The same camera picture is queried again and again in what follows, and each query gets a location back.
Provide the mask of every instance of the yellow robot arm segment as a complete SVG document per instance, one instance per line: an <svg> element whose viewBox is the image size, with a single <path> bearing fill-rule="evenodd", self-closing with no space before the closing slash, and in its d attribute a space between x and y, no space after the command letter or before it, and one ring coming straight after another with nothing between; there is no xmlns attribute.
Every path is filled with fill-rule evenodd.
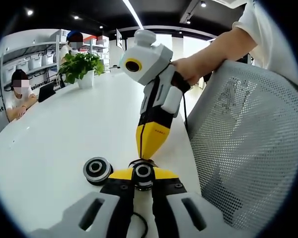
<svg viewBox="0 0 298 238"><path fill-rule="evenodd" d="M110 179L125 179L125 180L131 180L133 175L133 168L128 168L126 170L117 170L114 173L112 173L109 178Z"/></svg>
<svg viewBox="0 0 298 238"><path fill-rule="evenodd" d="M170 128L155 121L139 125L136 131L139 158L148 160L165 142Z"/></svg>
<svg viewBox="0 0 298 238"><path fill-rule="evenodd" d="M178 179L179 176L170 170L163 170L158 167L154 167L154 177L155 179Z"/></svg>

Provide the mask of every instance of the black ceiling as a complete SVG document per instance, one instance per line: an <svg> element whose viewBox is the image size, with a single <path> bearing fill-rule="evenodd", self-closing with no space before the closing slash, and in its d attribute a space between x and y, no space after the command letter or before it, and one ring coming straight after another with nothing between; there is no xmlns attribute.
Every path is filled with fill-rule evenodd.
<svg viewBox="0 0 298 238"><path fill-rule="evenodd" d="M232 23L243 13L244 6L230 9L212 0L204 1L207 4L205 8L202 8L196 0L130 0L130 3L143 26L186 27L212 35L219 35L229 30ZM190 2L198 2L191 12L191 24L180 23L180 18ZM33 9L34 14L28 17L24 7ZM81 19L74 20L74 15ZM75 29L92 35L110 35L109 32L116 28L137 26L122 0L26 1L19 9L16 19L7 34L29 29L55 28ZM174 30L162 30L162 32L174 33Z"/></svg>

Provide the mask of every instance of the mesh chair back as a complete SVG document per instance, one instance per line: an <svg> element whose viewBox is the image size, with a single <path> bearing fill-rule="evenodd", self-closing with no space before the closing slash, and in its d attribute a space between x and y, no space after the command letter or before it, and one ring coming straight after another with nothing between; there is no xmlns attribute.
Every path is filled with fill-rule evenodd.
<svg viewBox="0 0 298 238"><path fill-rule="evenodd" d="M188 124L202 196L232 227L259 233L298 171L298 90L273 72L225 61Z"/></svg>

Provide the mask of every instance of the white desk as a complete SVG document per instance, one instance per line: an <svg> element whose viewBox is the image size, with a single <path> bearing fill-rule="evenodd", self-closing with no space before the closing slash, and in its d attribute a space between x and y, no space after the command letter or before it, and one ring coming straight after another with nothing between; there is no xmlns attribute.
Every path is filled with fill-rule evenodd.
<svg viewBox="0 0 298 238"><path fill-rule="evenodd" d="M125 74L104 74L94 89L71 85L34 105L0 134L0 200L25 232L47 229L62 212L101 187L86 181L84 163L106 158L115 170L138 158L136 128L143 86ZM180 176L186 189L200 193L198 174L181 115L152 157ZM135 211L148 222L148 238L156 238L151 192L136 191ZM128 237L140 237L144 226L132 218Z"/></svg>

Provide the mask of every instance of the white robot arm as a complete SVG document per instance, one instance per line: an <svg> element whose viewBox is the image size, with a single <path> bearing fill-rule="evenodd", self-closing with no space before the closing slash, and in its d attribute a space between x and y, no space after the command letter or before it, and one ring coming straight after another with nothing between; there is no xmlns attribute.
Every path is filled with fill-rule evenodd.
<svg viewBox="0 0 298 238"><path fill-rule="evenodd" d="M135 46L126 50L120 67L145 86L136 138L139 157L150 159L166 140L182 95L190 85L170 64L173 52L162 44L152 45L155 33L138 30L135 38Z"/></svg>

